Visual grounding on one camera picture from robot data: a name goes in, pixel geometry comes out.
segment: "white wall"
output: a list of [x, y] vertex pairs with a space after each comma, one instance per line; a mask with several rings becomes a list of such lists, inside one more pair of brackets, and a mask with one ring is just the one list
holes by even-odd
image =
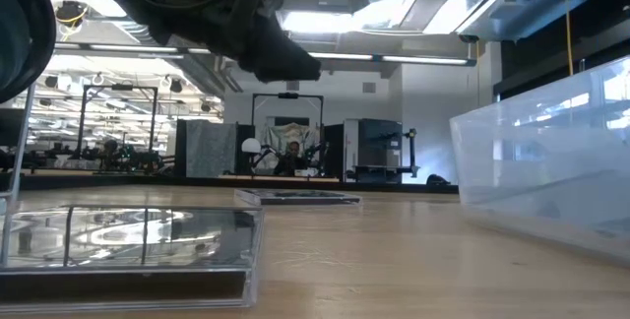
[[[246, 93], [225, 96], [225, 123], [251, 123], [252, 93], [277, 94], [285, 92], [285, 83], [249, 82], [238, 80]], [[376, 94], [364, 94], [363, 82], [376, 83]], [[336, 72], [323, 73], [318, 82], [300, 82], [300, 94], [324, 96], [324, 124], [341, 124], [352, 118], [390, 119], [388, 100], [388, 80], [381, 79], [378, 73]], [[264, 96], [256, 99], [256, 126], [263, 126], [267, 117], [290, 116], [308, 117], [311, 124], [319, 123], [319, 99], [300, 98], [298, 100], [278, 99]]]
[[[416, 179], [405, 175], [404, 182], [425, 183], [434, 173], [457, 184], [449, 120], [492, 103], [492, 86], [500, 80], [500, 45], [488, 43], [475, 67], [404, 65], [402, 76], [403, 128], [417, 130], [415, 163], [421, 167]], [[409, 143], [404, 143], [403, 165], [409, 163]]]

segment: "desk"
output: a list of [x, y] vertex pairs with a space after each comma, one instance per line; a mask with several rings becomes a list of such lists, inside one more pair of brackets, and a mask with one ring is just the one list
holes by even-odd
[[220, 175], [219, 178], [230, 180], [265, 180], [265, 181], [309, 181], [309, 182], [339, 182], [335, 177], [301, 177], [301, 176], [272, 176], [272, 175]]

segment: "air duct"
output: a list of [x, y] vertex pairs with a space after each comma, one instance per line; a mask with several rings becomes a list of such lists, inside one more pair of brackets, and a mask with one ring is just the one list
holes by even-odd
[[[126, 13], [114, 0], [87, 1], [92, 8], [106, 17], [126, 16]], [[158, 43], [151, 37], [149, 29], [144, 25], [128, 22], [116, 22], [113, 24], [134, 37], [142, 45], [158, 45]], [[173, 41], [173, 44], [177, 46], [182, 45], [183, 42], [182, 39], [176, 36], [173, 36], [171, 41]], [[195, 84], [201, 92], [214, 96], [223, 96], [225, 86], [220, 79], [217, 79], [217, 73], [212, 72], [203, 63], [200, 63], [198, 58], [187, 56], [181, 60], [168, 60], [168, 62], [186, 72], [191, 78], [191, 82]]]

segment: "clear plastic bin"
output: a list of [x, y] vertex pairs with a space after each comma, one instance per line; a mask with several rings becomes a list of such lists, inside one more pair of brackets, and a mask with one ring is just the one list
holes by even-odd
[[630, 57], [451, 119], [468, 216], [630, 263]]

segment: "person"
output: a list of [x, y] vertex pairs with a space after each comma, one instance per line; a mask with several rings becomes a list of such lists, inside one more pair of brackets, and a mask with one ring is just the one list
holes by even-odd
[[294, 176], [296, 170], [306, 168], [306, 160], [299, 156], [299, 143], [293, 141], [288, 144], [288, 152], [280, 157], [274, 169], [274, 175]]

